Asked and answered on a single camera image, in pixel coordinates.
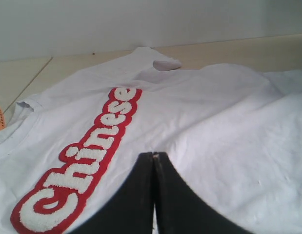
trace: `white t-shirt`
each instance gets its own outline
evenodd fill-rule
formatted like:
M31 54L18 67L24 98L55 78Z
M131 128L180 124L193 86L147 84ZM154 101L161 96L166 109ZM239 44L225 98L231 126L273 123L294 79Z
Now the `white t-shirt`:
M301 234L302 91L237 65L165 71L179 66L139 48L20 102L0 131L0 233L71 231L139 153L165 151L220 214L255 233Z

